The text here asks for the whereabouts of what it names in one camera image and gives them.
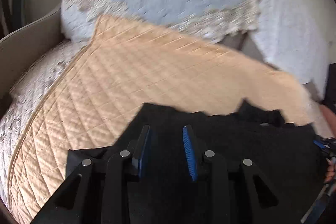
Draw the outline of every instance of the black fabric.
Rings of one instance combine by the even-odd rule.
[[[205,223],[204,211],[195,208],[207,205],[206,189],[189,183],[182,141],[187,124],[208,149],[228,160],[252,159],[260,167],[288,202],[288,209],[272,223],[283,223],[281,217],[286,223],[300,223],[322,188],[327,164],[313,144],[313,128],[284,124],[279,111],[266,112],[244,101],[237,113],[209,117],[144,104],[114,147],[125,149],[146,124],[155,132],[150,172],[140,187],[129,184],[131,223],[177,223],[181,215],[180,223]]]
[[[329,65],[328,81],[322,104],[336,114],[336,63]]]

